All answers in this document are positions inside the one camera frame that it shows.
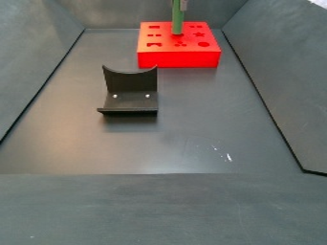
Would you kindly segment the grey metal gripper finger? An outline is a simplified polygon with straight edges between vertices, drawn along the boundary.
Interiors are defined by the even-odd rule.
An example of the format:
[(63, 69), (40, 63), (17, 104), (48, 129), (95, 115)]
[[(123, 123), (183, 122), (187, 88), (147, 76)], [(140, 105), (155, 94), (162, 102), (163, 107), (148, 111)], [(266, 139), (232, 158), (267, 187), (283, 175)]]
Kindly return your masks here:
[(180, 0), (180, 11), (186, 11), (188, 8), (188, 0)]

